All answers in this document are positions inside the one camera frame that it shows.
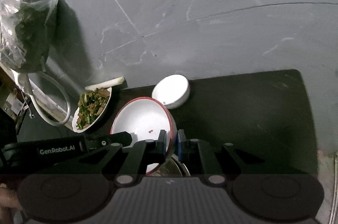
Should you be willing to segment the white leek stalk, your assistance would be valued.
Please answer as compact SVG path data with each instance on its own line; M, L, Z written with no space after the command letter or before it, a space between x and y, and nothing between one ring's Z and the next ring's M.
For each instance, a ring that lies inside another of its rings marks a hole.
M100 89L100 88L110 88L110 87L114 87L117 85L121 85L123 82L125 81L125 78L123 76L115 78L115 79L111 79L105 82L101 82L98 84L93 84L93 85L88 85L85 87L85 90L87 91L94 91L96 88Z

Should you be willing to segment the white plate of stir-fry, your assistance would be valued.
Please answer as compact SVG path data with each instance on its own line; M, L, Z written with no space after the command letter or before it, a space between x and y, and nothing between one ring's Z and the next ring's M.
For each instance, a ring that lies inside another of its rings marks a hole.
M83 133L103 115L110 102L112 88L96 88L80 95L78 107L72 121L75 133Z

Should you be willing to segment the plastic bag of greens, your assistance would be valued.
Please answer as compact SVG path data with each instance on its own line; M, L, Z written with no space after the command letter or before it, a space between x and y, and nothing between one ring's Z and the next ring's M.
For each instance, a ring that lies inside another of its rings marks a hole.
M18 73L44 69L59 0L1 0L1 63Z

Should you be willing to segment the white bowl red rim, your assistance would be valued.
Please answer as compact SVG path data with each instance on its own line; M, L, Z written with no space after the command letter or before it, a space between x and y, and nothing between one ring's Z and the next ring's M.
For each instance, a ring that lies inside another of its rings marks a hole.
M190 95L190 84L181 74L173 74L165 77L156 84L151 97L167 109L176 109L182 106Z
M120 154L120 151L123 151L127 157L130 149L135 143L147 139L157 141L161 130L166 131L166 159L162 163L148 165L145 175L157 171L159 167L170 160L173 155L177 136L176 123L167 108L155 99L150 97L138 97L129 101L116 115L110 133L117 134L126 131L132 136L132 143L125 148L120 147L115 149L114 154L118 155ZM115 178L114 181L122 186L128 186L136 183L136 181L143 176L140 176L137 179Z

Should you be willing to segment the large steel basin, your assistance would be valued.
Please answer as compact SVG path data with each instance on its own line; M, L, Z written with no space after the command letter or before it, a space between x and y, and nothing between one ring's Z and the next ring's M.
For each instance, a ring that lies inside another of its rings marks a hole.
M173 177L191 176L186 165L181 163L175 154L173 154L170 160L166 161L165 164L162 164L157 171L153 172L150 175Z

